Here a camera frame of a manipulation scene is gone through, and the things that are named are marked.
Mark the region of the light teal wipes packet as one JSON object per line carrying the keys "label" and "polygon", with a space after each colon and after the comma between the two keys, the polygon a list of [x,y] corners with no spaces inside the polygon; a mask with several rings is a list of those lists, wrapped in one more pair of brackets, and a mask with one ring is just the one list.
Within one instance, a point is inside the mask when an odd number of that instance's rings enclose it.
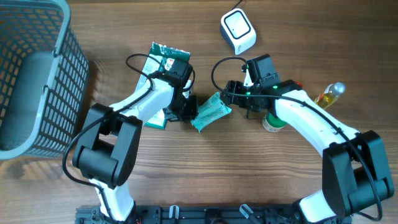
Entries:
{"label": "light teal wipes packet", "polygon": [[232,112],[232,109],[220,99],[220,92],[216,92],[201,106],[198,107],[198,115],[191,120],[194,126],[200,133],[203,128],[212,122],[220,119]]}

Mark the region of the red-lidded white cup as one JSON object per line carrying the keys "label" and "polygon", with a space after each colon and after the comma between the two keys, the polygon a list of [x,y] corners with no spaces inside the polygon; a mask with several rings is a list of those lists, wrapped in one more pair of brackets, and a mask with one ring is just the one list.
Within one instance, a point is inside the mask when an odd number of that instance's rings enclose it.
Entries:
{"label": "red-lidded white cup", "polygon": [[271,133],[276,133],[280,131],[284,126],[286,126],[286,122],[281,119],[275,117],[272,113],[267,112],[265,117],[262,120],[262,125],[264,129]]}

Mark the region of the green 3M glove package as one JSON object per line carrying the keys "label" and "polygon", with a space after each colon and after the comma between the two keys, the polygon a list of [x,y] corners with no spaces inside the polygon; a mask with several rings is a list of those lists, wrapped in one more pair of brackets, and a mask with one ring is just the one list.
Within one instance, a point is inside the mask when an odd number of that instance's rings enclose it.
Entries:
{"label": "green 3M glove package", "polygon": [[[166,70],[169,70],[171,68],[176,58],[185,62],[189,62],[190,60],[190,52],[176,49],[173,47],[168,47],[166,45],[158,44],[156,42],[152,43],[152,46],[149,50],[149,55],[159,61]],[[156,70],[162,70],[160,64],[151,58],[146,58],[146,62],[142,71],[146,75],[150,75]],[[165,119],[164,112],[160,110],[155,115],[153,115],[153,117],[151,117],[151,119],[148,120],[145,125],[151,128],[165,129],[166,123],[167,121]]]}

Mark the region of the yellow liquid Vim bottle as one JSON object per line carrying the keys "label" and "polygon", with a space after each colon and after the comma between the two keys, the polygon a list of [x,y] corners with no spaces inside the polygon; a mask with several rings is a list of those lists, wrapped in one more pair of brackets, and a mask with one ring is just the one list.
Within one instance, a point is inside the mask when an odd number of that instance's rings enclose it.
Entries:
{"label": "yellow liquid Vim bottle", "polygon": [[332,83],[325,91],[314,99],[314,103],[322,109],[327,109],[331,106],[346,90],[346,87],[341,82]]}

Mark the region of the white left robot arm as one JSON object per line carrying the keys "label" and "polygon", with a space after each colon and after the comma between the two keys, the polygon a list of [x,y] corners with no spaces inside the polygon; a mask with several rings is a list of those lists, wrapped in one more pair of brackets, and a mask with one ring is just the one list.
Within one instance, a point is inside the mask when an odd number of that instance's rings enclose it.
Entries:
{"label": "white left robot arm", "polygon": [[175,59],[146,75],[146,83],[125,100],[111,106],[93,105],[83,129],[71,141],[72,164],[80,170],[79,183],[96,189],[100,205],[76,211],[76,223],[142,223],[127,179],[136,162],[143,125],[158,111],[167,120],[190,121],[198,113],[189,94],[195,80],[193,67]]}

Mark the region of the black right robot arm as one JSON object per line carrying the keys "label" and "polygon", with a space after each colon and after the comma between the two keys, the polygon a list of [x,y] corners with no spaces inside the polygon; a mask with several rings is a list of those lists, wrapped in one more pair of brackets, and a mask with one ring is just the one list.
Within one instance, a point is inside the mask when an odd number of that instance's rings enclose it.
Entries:
{"label": "black right robot arm", "polygon": [[348,223],[354,214],[378,222],[383,200],[394,195],[380,135],[359,132],[315,104],[293,80],[282,81],[268,54],[244,60],[245,81],[227,82],[221,100],[251,111],[267,111],[296,129],[322,157],[322,187],[271,214],[290,223]]}

